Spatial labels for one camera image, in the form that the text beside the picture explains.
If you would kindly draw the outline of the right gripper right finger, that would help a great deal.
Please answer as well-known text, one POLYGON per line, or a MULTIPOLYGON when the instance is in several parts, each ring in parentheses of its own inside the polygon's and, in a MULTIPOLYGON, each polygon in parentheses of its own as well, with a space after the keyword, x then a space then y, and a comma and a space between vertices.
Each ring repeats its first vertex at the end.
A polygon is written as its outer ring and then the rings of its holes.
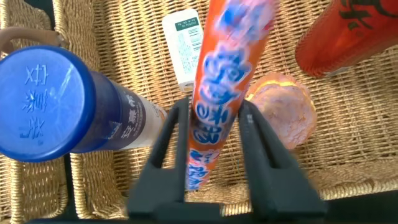
POLYGON ((321 218, 326 205, 251 102, 243 101, 239 131, 249 194, 258 218, 321 218))

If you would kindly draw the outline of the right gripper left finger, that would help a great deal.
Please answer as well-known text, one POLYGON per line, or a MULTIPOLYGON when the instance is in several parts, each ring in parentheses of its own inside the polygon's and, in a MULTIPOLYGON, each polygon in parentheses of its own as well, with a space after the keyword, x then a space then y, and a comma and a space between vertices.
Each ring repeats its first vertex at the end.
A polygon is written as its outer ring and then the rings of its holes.
POLYGON ((161 205, 183 202, 187 167, 189 98, 178 100, 165 120, 139 178, 131 185, 127 214, 130 218, 149 218, 161 205), (164 169, 162 163, 169 141, 178 124, 175 167, 164 169))

